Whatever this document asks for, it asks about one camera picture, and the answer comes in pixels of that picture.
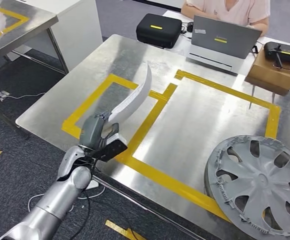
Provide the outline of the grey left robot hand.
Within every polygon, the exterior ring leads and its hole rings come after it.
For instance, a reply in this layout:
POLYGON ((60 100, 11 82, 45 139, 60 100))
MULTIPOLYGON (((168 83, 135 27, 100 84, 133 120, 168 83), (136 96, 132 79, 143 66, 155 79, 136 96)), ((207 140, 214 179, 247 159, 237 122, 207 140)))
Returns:
POLYGON ((106 137, 102 137, 102 132, 110 115, 111 113, 105 111, 87 118, 81 129, 79 145, 93 151, 104 148, 107 145, 107 140, 119 131, 119 123, 110 123, 109 128, 111 131, 106 137))

